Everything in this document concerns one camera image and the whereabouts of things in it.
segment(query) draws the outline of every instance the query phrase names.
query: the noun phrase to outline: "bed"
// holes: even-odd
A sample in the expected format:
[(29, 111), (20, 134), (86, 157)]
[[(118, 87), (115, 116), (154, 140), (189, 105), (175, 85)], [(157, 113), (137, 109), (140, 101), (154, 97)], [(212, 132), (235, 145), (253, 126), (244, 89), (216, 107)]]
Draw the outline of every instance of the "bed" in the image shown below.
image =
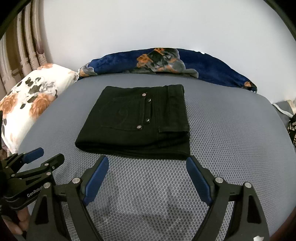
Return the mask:
[[(203, 167), (229, 183), (253, 184), (270, 235), (296, 205), (295, 151), (270, 102), (254, 92), (171, 74), (104, 74), (71, 85), (39, 117), (19, 153), (44, 149), (44, 156), (23, 167), (38, 167), (62, 153), (54, 171), (67, 183), (91, 167), (99, 154), (75, 147), (75, 140), (101, 91), (108, 85), (150, 87), (182, 84), (190, 124), (190, 149)], [(191, 240), (207, 206), (186, 171), (185, 161), (145, 160), (108, 155), (110, 167), (90, 216), (104, 240)], [(229, 203), (217, 240), (231, 217)], [(78, 240), (67, 205), (63, 210), (72, 240)]]

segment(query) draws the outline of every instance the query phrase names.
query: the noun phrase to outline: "blue gripper pad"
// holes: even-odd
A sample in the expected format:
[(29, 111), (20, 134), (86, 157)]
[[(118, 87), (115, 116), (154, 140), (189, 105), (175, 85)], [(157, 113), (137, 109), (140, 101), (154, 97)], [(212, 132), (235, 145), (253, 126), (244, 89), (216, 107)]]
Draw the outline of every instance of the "blue gripper pad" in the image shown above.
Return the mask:
[(83, 203), (86, 206), (90, 202), (94, 201), (101, 187), (101, 184), (107, 174), (108, 169), (109, 169), (109, 160), (105, 156), (85, 187), (85, 197), (83, 199)]
[(29, 164), (30, 162), (38, 159), (39, 157), (42, 157), (44, 155), (44, 150), (39, 147), (33, 151), (30, 151), (26, 154), (24, 154), (23, 158), (22, 158), (22, 162)]
[(210, 187), (191, 157), (188, 157), (186, 160), (186, 169), (200, 199), (210, 206), (213, 202)]

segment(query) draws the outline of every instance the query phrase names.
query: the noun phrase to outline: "folded black jeans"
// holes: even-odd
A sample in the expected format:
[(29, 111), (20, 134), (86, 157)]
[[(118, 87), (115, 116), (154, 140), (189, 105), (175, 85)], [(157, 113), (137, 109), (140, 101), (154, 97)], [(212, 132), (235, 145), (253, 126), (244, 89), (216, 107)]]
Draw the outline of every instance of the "folded black jeans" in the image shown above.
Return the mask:
[(190, 156), (189, 123), (183, 86), (107, 86), (75, 145), (91, 153), (186, 159)]

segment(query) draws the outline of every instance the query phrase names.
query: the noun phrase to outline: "blue floral blanket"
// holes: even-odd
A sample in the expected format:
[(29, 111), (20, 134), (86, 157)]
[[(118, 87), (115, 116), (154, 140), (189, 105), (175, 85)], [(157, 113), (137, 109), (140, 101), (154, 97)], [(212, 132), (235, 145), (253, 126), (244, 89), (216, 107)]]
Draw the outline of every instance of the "blue floral blanket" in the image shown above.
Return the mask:
[(79, 79), (111, 73), (187, 74), (210, 83), (257, 91), (248, 78), (206, 53), (174, 48), (151, 48), (108, 54), (79, 70)]

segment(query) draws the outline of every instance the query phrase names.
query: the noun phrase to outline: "beige curtain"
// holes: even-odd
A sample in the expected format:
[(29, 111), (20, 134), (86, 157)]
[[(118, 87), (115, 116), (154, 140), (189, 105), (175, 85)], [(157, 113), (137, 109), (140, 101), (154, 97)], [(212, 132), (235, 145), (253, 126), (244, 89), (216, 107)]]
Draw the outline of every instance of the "beige curtain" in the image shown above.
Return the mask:
[(32, 70), (47, 63), (38, 13), (39, 0), (33, 0), (0, 40), (0, 100)]

